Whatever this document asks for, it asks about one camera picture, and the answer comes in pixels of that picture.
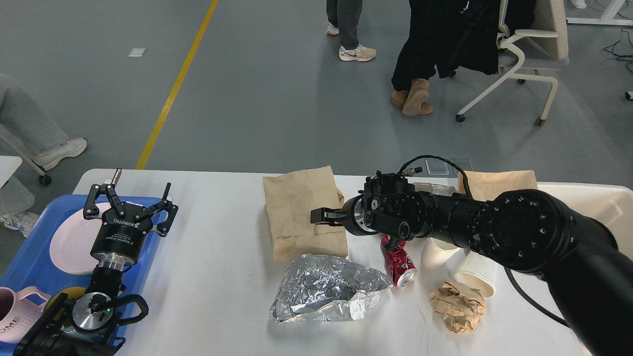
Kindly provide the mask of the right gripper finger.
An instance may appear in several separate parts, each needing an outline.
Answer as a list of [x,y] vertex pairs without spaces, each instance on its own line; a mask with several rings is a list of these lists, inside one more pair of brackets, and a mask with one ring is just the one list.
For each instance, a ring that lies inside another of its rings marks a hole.
[[317,208],[310,212],[310,223],[314,225],[342,226],[347,214],[341,209]]

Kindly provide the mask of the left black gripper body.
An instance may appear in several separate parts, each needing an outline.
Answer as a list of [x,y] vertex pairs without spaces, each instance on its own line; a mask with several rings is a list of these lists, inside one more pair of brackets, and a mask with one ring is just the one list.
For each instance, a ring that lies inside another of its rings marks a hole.
[[124,203],[125,216],[120,216],[115,208],[108,208],[101,216],[102,225],[89,254],[103,261],[107,255],[117,255],[125,261],[125,266],[138,263],[145,239],[153,227],[151,217],[136,222],[145,207],[136,203]]

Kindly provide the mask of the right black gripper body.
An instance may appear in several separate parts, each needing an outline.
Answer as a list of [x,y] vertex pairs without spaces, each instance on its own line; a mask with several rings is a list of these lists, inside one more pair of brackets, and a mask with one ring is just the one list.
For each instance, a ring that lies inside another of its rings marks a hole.
[[341,225],[345,227],[347,232],[354,236],[376,235],[377,231],[367,227],[364,223],[365,211],[362,202],[363,196],[359,195],[344,203],[341,208]]

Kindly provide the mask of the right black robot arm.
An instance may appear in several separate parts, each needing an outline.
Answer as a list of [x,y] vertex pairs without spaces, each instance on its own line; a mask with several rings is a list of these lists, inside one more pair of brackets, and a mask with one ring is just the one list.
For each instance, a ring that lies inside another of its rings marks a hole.
[[537,189],[473,198],[458,165],[464,194],[415,191],[407,178],[422,171],[405,162],[396,173],[367,177],[358,196],[341,208],[311,211],[312,224],[342,226],[355,236],[384,233],[387,250],[429,235],[467,248],[548,285],[561,311],[557,321],[595,356],[632,351],[633,263],[601,222]]

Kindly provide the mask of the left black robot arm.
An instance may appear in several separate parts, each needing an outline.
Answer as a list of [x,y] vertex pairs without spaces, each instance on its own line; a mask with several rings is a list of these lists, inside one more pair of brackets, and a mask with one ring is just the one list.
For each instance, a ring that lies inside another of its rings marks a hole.
[[113,356],[149,313],[139,291],[179,208],[170,184],[159,200],[118,196],[120,173],[39,217],[1,278],[3,356]]

